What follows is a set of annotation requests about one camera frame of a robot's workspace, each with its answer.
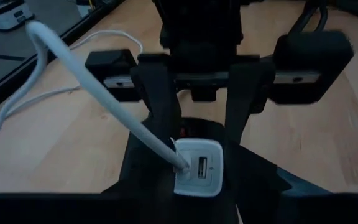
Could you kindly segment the white device box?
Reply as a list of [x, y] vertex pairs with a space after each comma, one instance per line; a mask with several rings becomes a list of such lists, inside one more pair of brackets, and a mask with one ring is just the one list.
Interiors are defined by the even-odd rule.
[[24, 0], [0, 0], [0, 31], [18, 28], [34, 17]]

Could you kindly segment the white USB charger adapter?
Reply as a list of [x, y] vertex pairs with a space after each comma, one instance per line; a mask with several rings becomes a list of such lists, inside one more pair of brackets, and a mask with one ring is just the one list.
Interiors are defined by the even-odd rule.
[[217, 141], [182, 138], [174, 142], [187, 168], [177, 172], [174, 193], [190, 197], [215, 197], [223, 185], [223, 148]]

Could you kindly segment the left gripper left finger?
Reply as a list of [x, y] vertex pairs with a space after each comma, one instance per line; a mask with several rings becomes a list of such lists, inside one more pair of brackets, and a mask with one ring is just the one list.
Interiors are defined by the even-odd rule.
[[0, 224], [166, 224], [175, 172], [130, 134], [115, 184], [100, 193], [0, 193]]

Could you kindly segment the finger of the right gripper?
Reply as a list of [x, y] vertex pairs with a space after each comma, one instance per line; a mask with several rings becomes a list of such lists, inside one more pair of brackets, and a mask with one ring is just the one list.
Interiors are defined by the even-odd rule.
[[140, 55], [131, 69], [135, 89], [149, 110], [142, 124], [161, 140], [178, 139], [181, 130], [181, 108], [167, 59], [167, 55]]
[[226, 137], [240, 143], [243, 130], [258, 96], [267, 99], [267, 90], [275, 78], [275, 65], [270, 59], [236, 63], [230, 66], [227, 86]]

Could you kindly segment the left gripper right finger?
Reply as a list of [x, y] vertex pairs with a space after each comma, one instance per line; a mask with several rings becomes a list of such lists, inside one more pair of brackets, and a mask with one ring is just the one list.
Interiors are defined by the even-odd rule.
[[227, 179], [246, 224], [358, 224], [358, 193], [332, 193], [228, 142]]

